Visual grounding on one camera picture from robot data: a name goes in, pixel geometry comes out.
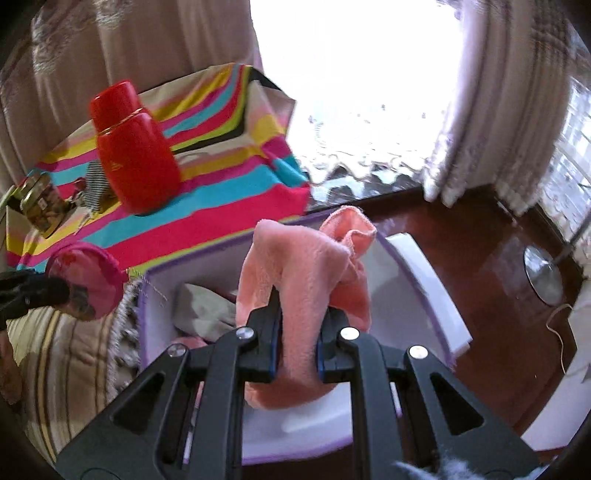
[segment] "brown wooden surface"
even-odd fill
[[[560,344],[545,328],[552,312],[525,276],[524,248],[552,254],[560,241],[538,211],[514,219],[488,189],[468,193],[452,209],[421,200],[420,192],[372,199],[361,205],[383,235],[410,233],[462,315],[473,342],[457,362],[457,377],[494,412],[522,433],[544,407],[562,377]],[[565,301],[581,285],[574,262],[561,265]],[[566,319],[553,327],[566,344],[565,366],[575,345]],[[304,462],[245,468],[245,479],[352,479],[352,449]]]

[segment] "lamp base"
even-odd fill
[[[557,306],[563,298],[562,277],[552,257],[546,250],[526,247],[523,261],[525,273],[536,295],[545,304]]]

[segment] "cable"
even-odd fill
[[[553,334],[555,334],[558,337],[558,340],[560,340],[560,366],[562,367],[562,373],[564,375],[566,375],[566,370],[564,369],[564,342],[563,342],[560,334],[550,326],[550,322],[554,318],[554,315],[556,315],[558,312],[562,312],[566,308],[573,310],[572,305],[570,305],[568,303],[563,303],[560,307],[556,307],[554,309],[554,311],[552,313],[550,313],[550,316],[548,317],[548,320],[546,321],[546,328],[549,331],[551,331]]]

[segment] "sunlight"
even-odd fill
[[[297,101],[288,142],[314,184],[343,166],[420,171],[453,96],[461,22],[436,0],[252,0],[265,74]]]

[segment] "metal screw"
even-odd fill
[[[182,343],[174,343],[168,347],[166,352],[170,356],[183,356],[187,352],[187,347],[185,347]]]
[[[236,336],[240,340],[248,340],[249,338],[255,336],[255,331],[250,327],[240,327],[238,330],[236,330]]]
[[[353,327],[345,327],[340,331],[340,335],[345,340],[355,340],[359,336],[359,330]]]
[[[410,349],[408,349],[408,354],[417,360],[422,360],[423,358],[427,358],[429,350],[427,350],[423,345],[413,345]]]

